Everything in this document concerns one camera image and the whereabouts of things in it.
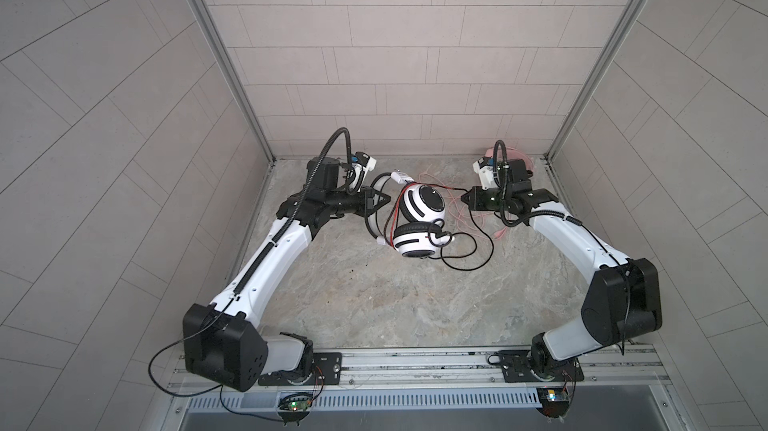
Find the headphones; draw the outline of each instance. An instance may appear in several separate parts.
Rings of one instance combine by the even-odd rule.
[[[373,180],[371,187],[380,192],[390,179],[406,186],[400,192],[397,206],[408,223],[398,226],[389,242],[380,234],[374,213],[366,219],[369,233],[376,242],[394,247],[405,257],[427,257],[439,252],[452,239],[451,234],[442,229],[446,224],[446,203],[442,196],[432,186],[413,184],[413,178],[401,172],[382,173]],[[380,199],[380,196],[374,196],[373,205]]]

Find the pink object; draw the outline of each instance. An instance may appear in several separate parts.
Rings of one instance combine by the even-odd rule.
[[[493,148],[489,148],[489,149],[488,149],[488,150],[485,152],[485,155],[486,155],[487,157],[489,157],[489,158],[493,158]],[[522,160],[525,162],[525,167],[526,167],[526,168],[527,168],[527,169],[528,169],[528,170],[529,170],[531,173],[533,173],[533,160],[532,160],[532,159],[531,159],[531,158],[530,158],[528,155],[526,155],[525,153],[523,153],[522,151],[519,151],[519,150],[517,150],[517,149],[514,149],[514,148],[509,148],[509,147],[508,147],[508,148],[507,148],[507,161],[511,161],[511,160],[513,160],[513,159],[522,159]]]

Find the robotic arm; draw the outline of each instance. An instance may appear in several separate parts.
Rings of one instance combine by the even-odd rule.
[[[352,156],[349,140],[346,164],[326,157],[327,149],[342,131],[346,129],[334,133],[320,156],[308,163],[302,192],[283,202],[269,234],[235,279],[208,306],[194,304],[185,314],[184,356],[191,373],[239,391],[248,390],[259,376],[274,371],[296,382],[310,376],[311,340],[288,333],[262,337],[256,331],[267,302],[293,261],[331,217],[353,213],[370,225],[374,221],[371,216],[390,201],[381,191],[383,182],[390,177],[400,183],[412,182],[402,173],[393,172],[379,176],[374,186],[363,186],[362,180],[375,167],[375,159],[361,152]],[[652,263],[629,259],[583,227],[551,192],[533,190],[522,160],[507,163],[503,159],[495,167],[487,158],[485,163],[482,161],[475,171],[485,174],[485,178],[481,174],[484,186],[472,188],[462,201],[473,211],[501,212],[505,224],[508,212],[517,215],[512,225],[524,223],[542,233],[590,283],[580,317],[533,338],[528,361],[537,377],[552,379],[574,357],[661,326],[658,275]],[[485,168],[489,166],[490,176],[502,178],[501,187],[488,182]],[[347,169],[344,189],[337,187],[340,168]],[[449,242],[447,238],[440,241],[444,237],[434,222],[427,222],[420,232],[428,234],[431,244]],[[397,245],[384,237],[378,241]],[[418,256],[399,251],[404,256]]]

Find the gray wall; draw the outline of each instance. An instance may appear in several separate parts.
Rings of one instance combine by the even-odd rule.
[[[278,156],[541,154],[627,0],[206,0]]]
[[[0,428],[137,429],[266,167],[186,0],[0,0]]]
[[[768,429],[767,82],[768,0],[649,0],[554,160],[588,226],[664,269],[647,339],[700,429]]]

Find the black mounting plate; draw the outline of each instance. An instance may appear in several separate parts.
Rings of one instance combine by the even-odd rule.
[[[333,370],[336,365],[339,365],[338,371]],[[312,355],[312,374],[304,384],[311,385],[315,382],[315,366],[320,368],[320,371],[322,372],[321,378],[324,380],[326,386],[339,384],[341,379],[341,353],[314,353]],[[284,378],[279,371],[259,377],[257,384],[259,386],[296,385],[296,383],[292,383]]]
[[[537,378],[531,371],[531,365],[528,363],[528,351],[526,349],[502,349],[494,355],[498,362],[493,362],[499,366],[504,374],[505,383],[547,383]],[[581,365],[577,358],[571,358],[566,364],[558,369],[558,372],[568,373],[571,378],[563,375],[562,379],[556,377],[554,381],[584,381],[584,373],[581,371]]]

